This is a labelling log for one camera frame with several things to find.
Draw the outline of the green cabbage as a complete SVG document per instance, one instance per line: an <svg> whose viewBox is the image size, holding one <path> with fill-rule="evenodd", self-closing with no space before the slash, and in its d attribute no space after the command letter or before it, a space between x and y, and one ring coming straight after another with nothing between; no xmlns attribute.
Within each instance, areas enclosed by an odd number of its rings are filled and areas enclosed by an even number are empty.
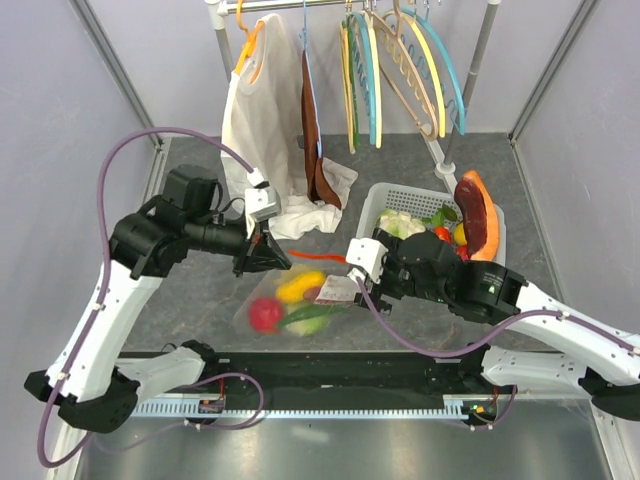
<svg viewBox="0 0 640 480"><path fill-rule="evenodd" d="M287 324L284 329L298 337L306 337L319 333L328 326L329 322L330 318L323 315Z"/></svg>

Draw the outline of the clear zip top bag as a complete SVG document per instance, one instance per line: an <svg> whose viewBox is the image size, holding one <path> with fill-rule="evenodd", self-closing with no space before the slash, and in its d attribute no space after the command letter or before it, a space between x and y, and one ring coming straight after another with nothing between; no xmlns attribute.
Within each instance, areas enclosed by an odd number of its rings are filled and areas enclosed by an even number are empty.
<svg viewBox="0 0 640 480"><path fill-rule="evenodd" d="M238 333L313 336L354 306L355 283L347 277L345 256L290 254L291 268L266 273L236 311Z"/></svg>

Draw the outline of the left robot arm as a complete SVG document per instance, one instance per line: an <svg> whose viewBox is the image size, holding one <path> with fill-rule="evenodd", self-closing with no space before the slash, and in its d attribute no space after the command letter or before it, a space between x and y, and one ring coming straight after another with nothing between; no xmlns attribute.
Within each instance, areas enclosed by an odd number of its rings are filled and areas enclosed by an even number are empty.
<svg viewBox="0 0 640 480"><path fill-rule="evenodd" d="M40 401L52 400L62 420L91 433L115 431L139 404L173 389L215 389L219 358L195 340L134 366L116 361L142 308L190 251L230 257L237 277L290 269L269 231L270 218L280 212L279 196L259 171L248 179L243 215L225 220L222 187L211 171L172 169L160 194L116 224L94 299L56 362L30 373L25 389Z"/></svg>

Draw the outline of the long green chili pepper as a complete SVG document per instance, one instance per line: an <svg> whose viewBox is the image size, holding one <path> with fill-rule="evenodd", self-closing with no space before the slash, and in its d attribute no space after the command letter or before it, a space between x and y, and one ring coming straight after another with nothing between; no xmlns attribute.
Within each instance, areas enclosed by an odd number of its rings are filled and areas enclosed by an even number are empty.
<svg viewBox="0 0 640 480"><path fill-rule="evenodd" d="M309 304L300 303L292 305L286 315L277 323L279 328L284 328L297 322L308 322L320 319L328 320L331 316L341 314L347 310L344 305Z"/></svg>

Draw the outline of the yellow corn cob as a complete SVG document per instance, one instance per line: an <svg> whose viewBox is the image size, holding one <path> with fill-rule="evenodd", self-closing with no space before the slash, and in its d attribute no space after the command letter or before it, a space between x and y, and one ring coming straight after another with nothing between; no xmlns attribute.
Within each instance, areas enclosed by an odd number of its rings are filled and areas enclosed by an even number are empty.
<svg viewBox="0 0 640 480"><path fill-rule="evenodd" d="M280 285L275 298L285 304L295 304L304 300L304 292L313 287L322 287L326 275L322 271L307 271Z"/></svg>

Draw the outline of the red pomegranate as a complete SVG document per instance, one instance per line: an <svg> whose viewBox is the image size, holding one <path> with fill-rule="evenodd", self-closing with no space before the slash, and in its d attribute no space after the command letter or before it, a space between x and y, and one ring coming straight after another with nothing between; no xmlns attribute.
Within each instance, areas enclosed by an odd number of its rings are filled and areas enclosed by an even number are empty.
<svg viewBox="0 0 640 480"><path fill-rule="evenodd" d="M249 325L260 334L276 334L279 322L284 318L284 308L273 298L258 298L252 301L248 310Z"/></svg>

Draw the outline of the red grape bunch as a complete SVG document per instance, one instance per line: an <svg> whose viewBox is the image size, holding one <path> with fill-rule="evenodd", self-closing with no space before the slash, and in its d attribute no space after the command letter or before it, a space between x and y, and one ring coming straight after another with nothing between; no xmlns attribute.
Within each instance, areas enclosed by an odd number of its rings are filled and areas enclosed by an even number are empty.
<svg viewBox="0 0 640 480"><path fill-rule="evenodd" d="M319 300L319 295L321 293L321 287L313 287L304 292L303 298L306 302L319 304L321 300Z"/></svg>

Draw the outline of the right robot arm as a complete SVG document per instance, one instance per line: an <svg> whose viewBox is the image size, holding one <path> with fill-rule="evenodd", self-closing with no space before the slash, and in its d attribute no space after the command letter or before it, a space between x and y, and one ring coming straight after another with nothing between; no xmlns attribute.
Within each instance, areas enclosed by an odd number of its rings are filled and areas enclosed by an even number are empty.
<svg viewBox="0 0 640 480"><path fill-rule="evenodd" d="M434 359L458 359L458 381L477 394L490 385L553 392L583 391L599 410L639 419L639 337L597 321L553 298L522 275L491 261L464 260L426 231L405 240L380 229L351 240L346 261L357 304L381 324L389 298L445 305L486 324L480 340L452 351L403 346Z"/></svg>

